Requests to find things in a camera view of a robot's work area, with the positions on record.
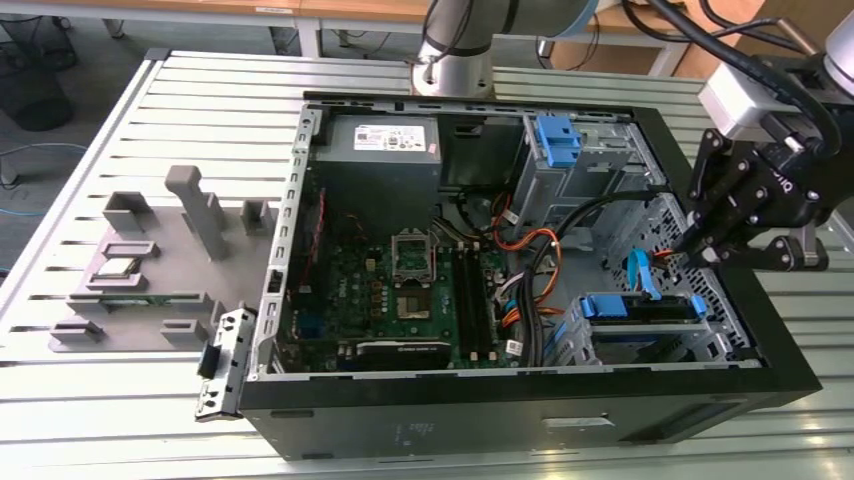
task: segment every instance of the side panel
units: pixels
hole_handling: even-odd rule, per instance
[[[712,402],[684,395],[244,413],[285,459],[404,457],[670,443],[760,398]]]

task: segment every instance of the desk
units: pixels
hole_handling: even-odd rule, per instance
[[[303,56],[319,58],[321,30],[419,34],[428,5],[430,0],[0,0],[0,12],[105,19],[116,38],[121,31],[115,20],[291,27],[299,32]],[[640,16],[652,28],[667,30],[668,24],[655,15],[642,12]],[[687,44],[666,43],[638,34],[619,5],[599,13],[599,22],[599,43],[659,48],[650,75],[672,74]],[[588,43],[592,30],[588,25],[586,32],[562,40]]]
[[[688,158],[711,125],[695,96],[700,86],[682,79],[495,69],[499,99],[658,108]],[[55,354],[45,328],[69,314],[61,296],[77,285],[107,228],[101,209],[109,193],[140,190],[149,202],[176,205],[163,177],[181,163],[200,168],[201,187],[224,206],[235,198],[277,199],[307,89],[406,94],[408,70],[399,62],[193,52],[143,62],[0,288],[0,332],[11,330],[0,336],[4,478],[854,476],[854,455],[846,452],[854,448],[854,256],[826,230],[819,236],[830,271],[760,274],[825,390],[676,445],[450,455],[412,465],[285,463],[247,421],[193,422],[197,354]],[[267,143],[271,135],[279,143]]]

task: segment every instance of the red wire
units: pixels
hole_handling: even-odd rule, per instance
[[[317,245],[320,243],[320,232],[323,232],[325,214],[325,189],[320,190],[320,218],[317,219],[317,228],[315,228],[315,234],[311,240],[311,250],[308,251],[308,261],[305,262],[305,269],[303,270],[303,278],[299,281],[300,285],[305,285],[308,281],[308,272],[311,271],[311,264],[313,262],[315,254],[317,253]]]

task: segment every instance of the motherboard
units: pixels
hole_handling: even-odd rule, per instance
[[[404,230],[388,244],[328,247],[324,285],[292,294],[288,371],[510,366],[490,300],[504,254]],[[419,349],[423,355],[410,349]]]

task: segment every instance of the white label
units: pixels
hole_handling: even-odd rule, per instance
[[[515,340],[507,340],[507,348],[504,351],[510,355],[515,355],[516,357],[522,356],[522,342],[516,342]]]
[[[614,427],[607,417],[543,418],[546,428]]]
[[[353,135],[355,150],[426,152],[424,127],[359,125]]]
[[[519,215],[512,213],[510,210],[504,210],[504,213],[502,213],[502,217],[507,219],[511,225],[519,223]]]
[[[289,8],[255,7],[255,11],[257,13],[281,13],[284,15],[293,14],[293,10],[291,10]]]

